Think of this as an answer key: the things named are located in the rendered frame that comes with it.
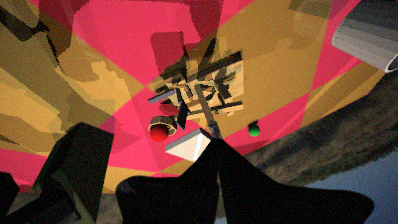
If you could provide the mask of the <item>white mug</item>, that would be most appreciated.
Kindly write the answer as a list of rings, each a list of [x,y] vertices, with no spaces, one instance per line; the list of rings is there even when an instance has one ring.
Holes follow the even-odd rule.
[[[398,2],[360,3],[337,26],[331,43],[384,72],[398,69]]]

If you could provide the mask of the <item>dark red ball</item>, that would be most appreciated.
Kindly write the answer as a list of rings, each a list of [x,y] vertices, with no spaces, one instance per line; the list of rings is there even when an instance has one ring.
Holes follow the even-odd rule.
[[[150,129],[150,135],[153,141],[162,142],[167,139],[169,134],[168,128],[164,124],[155,124]]]

